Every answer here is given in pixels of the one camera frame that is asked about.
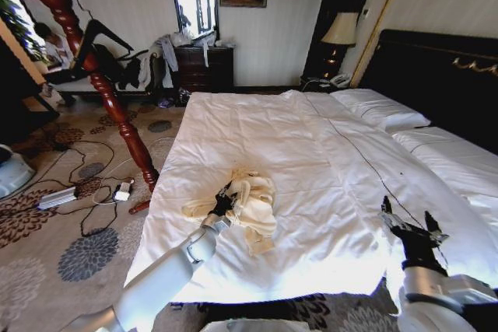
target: patterned carpet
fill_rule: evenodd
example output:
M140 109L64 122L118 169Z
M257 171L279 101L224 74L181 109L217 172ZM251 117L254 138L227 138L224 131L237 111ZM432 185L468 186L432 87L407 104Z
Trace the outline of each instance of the patterned carpet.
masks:
M128 214L150 193L132 161L120 165L128 150L102 105L79 100L58 109L61 116L54 123L12 146L37 174L28 188L0 200L0 330L57 331L80 314L110 305L122 289L147 214ZM128 104L159 170L183 112ZM130 200L109 203L111 191L130 176L135 179ZM77 200L46 211L33 208L43 195L72 185ZM395 331L395 318L389 316L394 312L381 282L371 296L309 295L235 306L170 304L154 330L198 332L209 321L246 317L302 320L323 331Z

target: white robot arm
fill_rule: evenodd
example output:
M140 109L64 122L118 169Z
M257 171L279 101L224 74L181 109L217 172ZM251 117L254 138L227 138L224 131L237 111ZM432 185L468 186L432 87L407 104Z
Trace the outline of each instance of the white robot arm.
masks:
M191 280L194 271L214 255L216 237L230 227L225 216L233 207L233 197L226 195L229 186L216 195L216 207L201 227L130 281L115 304L98 313L80 316L62 332L126 332L134 327L139 332L151 330L157 313ZM490 304L495 307L493 312L498 312L498 298L487 284L466 275L448 277L437 262L433 248L448 236L427 211L425 230L392 214L385 197L381 218L405 248L406 260L402 263L405 281L400 290L402 312L398 318L401 332L475 332L461 315L464 306L493 302Z
M132 279L115 304L76 318L61 332L126 332L134 327L139 332L151 330L159 311L214 255L216 237L230 227L225 216L233 207L233 197L226 195L229 187L230 183L216 195L216 206L201 227Z
M388 197L384 197L381 218L405 248L402 263L405 280L400 290L402 312L398 317L401 332L475 332L463 317L469 305L489 304L498 311L494 291L470 276L448 276L434 256L448 235L444 235L436 220L426 211L427 230L403 222L392 214Z

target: white duvet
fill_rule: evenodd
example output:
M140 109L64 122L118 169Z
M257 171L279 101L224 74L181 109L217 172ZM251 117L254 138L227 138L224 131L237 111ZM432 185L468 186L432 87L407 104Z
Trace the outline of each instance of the white duvet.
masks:
M355 118L333 97L295 91L192 95L126 282L196 229L181 214L185 202L213 196L232 169L249 167L275 183L275 249L251 257L244 229L226 230L215 256L175 301L370 294L384 274L396 299L402 246L377 217L389 193L355 146L420 222L429 210L451 236L441 248L450 274L465 272L498 286L498 239L479 215L389 135ZM392 197L391 203L414 223Z

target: charger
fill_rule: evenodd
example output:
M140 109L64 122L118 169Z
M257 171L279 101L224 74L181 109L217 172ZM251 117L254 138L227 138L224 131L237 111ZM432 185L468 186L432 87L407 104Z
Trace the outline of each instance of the charger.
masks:
M132 184L135 180L132 178L129 182L122 182L116 187L114 192L114 200L127 201L130 198L130 193L132 192Z

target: gold headboard decoration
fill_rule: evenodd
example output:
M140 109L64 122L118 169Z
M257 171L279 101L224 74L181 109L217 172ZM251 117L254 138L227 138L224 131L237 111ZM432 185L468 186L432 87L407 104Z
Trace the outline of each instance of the gold headboard decoration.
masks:
M471 69L472 71L474 72L477 72L477 73L485 73L485 72L489 72L493 75L496 75L498 77L498 64L495 64L495 65L491 65L487 68L480 68L478 65L477 65L477 61L474 60L473 62L469 63L469 64L461 64L460 63L460 58L455 58L453 60L453 63L452 63L454 66L456 66L457 68L459 69Z

